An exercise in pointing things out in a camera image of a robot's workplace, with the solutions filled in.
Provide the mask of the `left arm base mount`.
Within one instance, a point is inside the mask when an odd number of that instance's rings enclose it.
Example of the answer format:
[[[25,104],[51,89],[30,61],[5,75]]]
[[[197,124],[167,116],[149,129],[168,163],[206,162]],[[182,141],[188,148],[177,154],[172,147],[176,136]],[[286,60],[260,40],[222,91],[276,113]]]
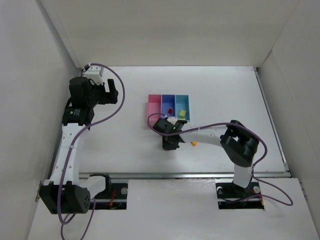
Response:
[[[95,210],[126,210],[128,183],[113,182],[108,174],[91,174],[80,186],[90,193],[90,207]]]

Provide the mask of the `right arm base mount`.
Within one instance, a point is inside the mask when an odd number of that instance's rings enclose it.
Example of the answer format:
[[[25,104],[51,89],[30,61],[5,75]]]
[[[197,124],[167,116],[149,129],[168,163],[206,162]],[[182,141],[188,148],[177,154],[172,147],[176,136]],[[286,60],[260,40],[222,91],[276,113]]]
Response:
[[[215,186],[220,210],[265,209],[260,185],[256,181],[252,181],[247,188],[233,182],[217,182]]]

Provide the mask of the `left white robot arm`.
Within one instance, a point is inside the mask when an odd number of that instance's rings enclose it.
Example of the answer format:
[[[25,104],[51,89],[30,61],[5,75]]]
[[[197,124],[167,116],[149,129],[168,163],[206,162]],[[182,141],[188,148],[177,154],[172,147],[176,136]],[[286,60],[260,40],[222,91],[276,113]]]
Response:
[[[80,181],[80,160],[86,137],[92,126],[96,105],[116,104],[118,91],[113,79],[107,83],[85,76],[69,81],[70,98],[62,116],[62,137],[49,180],[39,196],[53,215],[85,214],[98,194],[110,192],[108,174],[91,174]]]

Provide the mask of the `yellow-green lego block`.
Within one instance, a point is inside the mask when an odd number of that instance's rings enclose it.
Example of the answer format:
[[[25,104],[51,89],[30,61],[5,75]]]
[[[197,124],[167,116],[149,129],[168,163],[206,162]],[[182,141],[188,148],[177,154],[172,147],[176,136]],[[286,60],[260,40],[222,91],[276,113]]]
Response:
[[[181,119],[185,119],[186,118],[186,115],[187,115],[187,111],[184,110],[184,109],[181,109],[178,113],[178,117],[181,118]]]

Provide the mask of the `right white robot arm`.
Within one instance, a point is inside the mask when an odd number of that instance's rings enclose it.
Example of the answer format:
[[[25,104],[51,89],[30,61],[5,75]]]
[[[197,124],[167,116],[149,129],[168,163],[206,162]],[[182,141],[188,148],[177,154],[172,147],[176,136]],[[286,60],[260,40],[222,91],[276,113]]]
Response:
[[[232,120],[230,125],[183,130],[186,123],[186,120],[171,123],[166,118],[155,122],[152,129],[162,135],[162,148],[165,151],[176,150],[180,143],[191,142],[221,147],[234,164],[233,184],[247,188],[252,180],[253,160],[260,143],[258,138],[236,120]]]

